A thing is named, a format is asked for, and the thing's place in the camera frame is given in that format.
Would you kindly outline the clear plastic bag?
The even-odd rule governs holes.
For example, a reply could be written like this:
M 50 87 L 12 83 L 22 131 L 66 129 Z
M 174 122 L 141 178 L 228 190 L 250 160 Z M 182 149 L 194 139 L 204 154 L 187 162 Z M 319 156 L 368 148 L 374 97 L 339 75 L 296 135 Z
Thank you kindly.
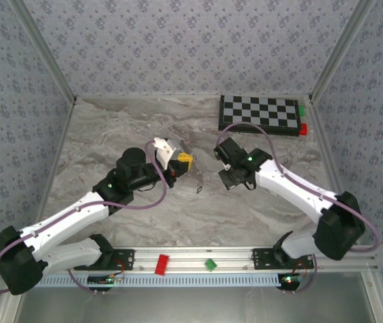
M 200 168 L 198 167 L 197 161 L 195 159 L 193 162 L 193 167 L 191 169 L 191 174 L 192 174 L 193 178 L 197 181 L 197 188 L 199 186 L 203 187 L 204 183 L 205 183 L 204 175 L 203 175 L 202 171 L 200 170 Z

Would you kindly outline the black and grey checkerboard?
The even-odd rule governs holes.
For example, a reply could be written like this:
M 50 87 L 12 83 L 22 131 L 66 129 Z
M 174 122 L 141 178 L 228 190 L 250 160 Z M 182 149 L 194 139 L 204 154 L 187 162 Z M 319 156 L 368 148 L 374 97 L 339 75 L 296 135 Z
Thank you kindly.
M 270 135 L 299 137 L 299 102 L 286 98 L 222 95 L 219 101 L 218 129 L 235 123 L 231 132 L 258 133 L 254 125 Z

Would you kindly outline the red toy brick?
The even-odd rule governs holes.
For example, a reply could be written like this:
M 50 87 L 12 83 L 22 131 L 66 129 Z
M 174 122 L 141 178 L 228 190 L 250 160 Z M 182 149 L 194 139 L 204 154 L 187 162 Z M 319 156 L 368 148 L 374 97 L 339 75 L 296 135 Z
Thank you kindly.
M 155 266 L 154 273 L 159 276 L 164 276 L 167 271 L 167 266 L 169 262 L 170 257 L 165 254 L 160 254 L 157 264 Z

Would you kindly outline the grey metal shelf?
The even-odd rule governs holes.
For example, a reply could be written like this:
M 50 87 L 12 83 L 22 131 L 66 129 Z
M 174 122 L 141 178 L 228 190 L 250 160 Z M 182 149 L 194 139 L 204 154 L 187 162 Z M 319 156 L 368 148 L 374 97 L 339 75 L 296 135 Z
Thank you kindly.
M 323 273 L 293 295 L 275 287 L 134 287 L 100 296 L 36 288 L 13 323 L 383 323 L 372 287 L 359 273 Z

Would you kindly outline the aluminium table edge rail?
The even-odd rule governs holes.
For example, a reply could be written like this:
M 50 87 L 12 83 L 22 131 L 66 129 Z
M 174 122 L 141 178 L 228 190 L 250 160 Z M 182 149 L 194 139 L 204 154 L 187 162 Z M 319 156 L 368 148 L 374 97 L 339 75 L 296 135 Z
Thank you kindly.
M 310 98 L 305 97 L 307 103 L 307 115 L 310 117 L 314 134 L 318 143 L 318 147 L 321 152 L 322 162 L 324 164 L 324 169 L 326 175 L 328 176 L 328 181 L 330 187 L 333 191 L 337 193 L 342 193 L 345 191 L 344 185 L 342 183 L 335 159 L 332 153 L 330 142 L 328 140 L 326 131 L 322 119 L 320 117 L 319 111 L 316 105 L 312 102 Z M 372 235 L 372 238 L 367 238 L 365 234 L 362 235 L 358 241 L 355 243 L 357 250 L 355 253 L 364 253 L 364 252 L 375 252 L 380 246 L 380 236 L 376 228 L 370 223 L 366 216 L 363 217 L 362 221 L 365 224 L 367 232 Z
M 73 99 L 73 101 L 72 101 L 72 103 L 70 105 L 70 109 L 69 109 L 69 112 L 67 114 L 67 117 L 65 119 L 65 124 L 64 124 L 63 130 L 61 131 L 61 135 L 59 137 L 59 143 L 58 143 L 57 148 L 55 150 L 55 155 L 54 155 L 54 158 L 53 158 L 53 163 L 51 165 L 50 172 L 49 172 L 49 175 L 47 177 L 46 186 L 45 186 L 44 191 L 42 193 L 42 196 L 41 196 L 41 199 L 40 199 L 40 204 L 39 204 L 39 207 L 37 209 L 35 218 L 33 218 L 34 223 L 38 223 L 39 222 L 39 220 L 42 217 L 42 215 L 44 213 L 44 210 L 46 208 L 46 204 L 48 202 L 48 197 L 49 197 L 49 194 L 50 194 L 50 190 L 52 188 L 52 185 L 53 185 L 53 182 L 54 182 L 54 179 L 55 179 L 55 175 L 56 175 L 56 172 L 57 172 L 57 167 L 58 167 L 58 164 L 59 164 L 61 152 L 62 152 L 62 149 L 63 149 L 63 146 L 64 146 L 65 137 L 67 135 L 67 131 L 68 131 L 68 128 L 69 128 L 69 125 L 70 125 L 70 122 L 71 122 L 71 117 L 72 117 L 72 114 L 73 114 L 74 107 L 76 105 L 76 100 L 77 100 L 77 98 Z

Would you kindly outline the aluminium mounting rail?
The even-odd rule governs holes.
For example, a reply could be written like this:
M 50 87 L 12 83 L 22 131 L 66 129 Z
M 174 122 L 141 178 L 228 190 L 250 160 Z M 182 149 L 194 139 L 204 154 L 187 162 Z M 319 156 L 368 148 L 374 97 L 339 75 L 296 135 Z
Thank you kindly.
M 205 267 L 208 259 L 213 259 L 217 268 L 212 273 L 247 273 L 263 271 L 266 273 L 290 273 L 291 270 L 255 270 L 251 259 L 252 250 L 258 247 L 122 247 L 135 250 L 135 261 L 131 271 L 126 273 L 154 274 L 160 254 L 170 257 L 166 275 L 169 274 L 209 274 Z M 91 254 L 86 254 L 87 249 L 82 243 L 66 245 L 55 248 L 44 258 L 49 266 L 43 270 L 43 275 L 63 273 L 67 269 L 77 266 L 86 266 L 92 259 Z M 316 255 L 314 269 L 326 273 L 355 273 L 376 271 L 378 266 L 372 254 L 347 253 L 340 261 L 331 260 L 322 254 Z M 299 273 L 311 274 L 314 269 L 299 269 Z M 83 271 L 95 273 L 111 273 L 111 271 Z

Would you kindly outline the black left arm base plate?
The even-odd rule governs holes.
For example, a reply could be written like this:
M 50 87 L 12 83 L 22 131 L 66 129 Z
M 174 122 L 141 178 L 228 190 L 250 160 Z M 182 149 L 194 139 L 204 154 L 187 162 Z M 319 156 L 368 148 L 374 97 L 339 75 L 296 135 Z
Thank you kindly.
M 135 261 L 135 250 L 115 248 L 103 253 L 95 263 L 89 266 L 77 266 L 75 271 L 131 271 Z

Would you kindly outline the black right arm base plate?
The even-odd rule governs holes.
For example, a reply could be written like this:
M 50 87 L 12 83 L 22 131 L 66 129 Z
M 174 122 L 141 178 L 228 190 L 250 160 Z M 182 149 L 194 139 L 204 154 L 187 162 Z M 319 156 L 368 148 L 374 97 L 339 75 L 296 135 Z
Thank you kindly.
M 252 250 L 251 259 L 255 270 L 314 269 L 311 255 L 291 258 L 282 249 L 255 248 Z

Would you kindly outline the aluminium frame post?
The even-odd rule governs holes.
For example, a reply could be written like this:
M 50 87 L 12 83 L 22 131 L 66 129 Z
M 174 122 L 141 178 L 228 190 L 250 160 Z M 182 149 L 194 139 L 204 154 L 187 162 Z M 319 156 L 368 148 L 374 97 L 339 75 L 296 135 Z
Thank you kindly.
M 35 46 L 42 62 L 47 71 L 53 77 L 59 91 L 62 93 L 68 103 L 74 105 L 75 95 L 69 85 L 64 73 L 55 60 L 54 54 L 48 43 L 44 39 L 35 19 L 32 17 L 30 10 L 27 8 L 24 0 L 7 0 L 13 9 L 15 15 L 20 21 L 22 28 L 29 36 L 32 44 Z
M 346 24 L 330 51 L 328 60 L 325 63 L 320 75 L 318 76 L 309 98 L 313 105 L 316 105 L 325 89 L 329 85 L 331 79 L 335 75 L 337 69 L 342 63 L 345 55 L 347 54 L 351 44 L 360 31 L 365 19 L 371 12 L 373 6 L 375 6 L 376 0 L 357 0 L 355 7 L 353 8 L 351 15 L 349 16 Z

